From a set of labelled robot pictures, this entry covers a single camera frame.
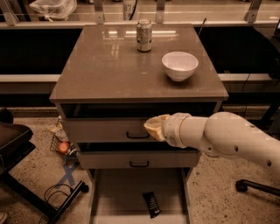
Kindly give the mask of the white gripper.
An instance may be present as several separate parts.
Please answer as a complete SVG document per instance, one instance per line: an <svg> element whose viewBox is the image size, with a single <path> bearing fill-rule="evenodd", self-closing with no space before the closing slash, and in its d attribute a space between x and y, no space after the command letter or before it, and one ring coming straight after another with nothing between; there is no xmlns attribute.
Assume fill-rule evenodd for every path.
<svg viewBox="0 0 280 224"><path fill-rule="evenodd" d="M184 149L186 145L180 138L180 127L189 116L188 113L159 115L148 119L143 126L158 141L163 142L165 140L172 147Z"/></svg>

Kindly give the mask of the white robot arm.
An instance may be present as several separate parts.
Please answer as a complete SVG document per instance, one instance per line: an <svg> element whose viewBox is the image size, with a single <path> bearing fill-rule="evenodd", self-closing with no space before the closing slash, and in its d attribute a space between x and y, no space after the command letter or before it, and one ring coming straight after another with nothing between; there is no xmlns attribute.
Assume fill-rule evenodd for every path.
<svg viewBox="0 0 280 224"><path fill-rule="evenodd" d="M172 147L192 147L222 158L243 158L280 176L280 141L239 115L176 113L152 117L143 126L152 137Z"/></svg>

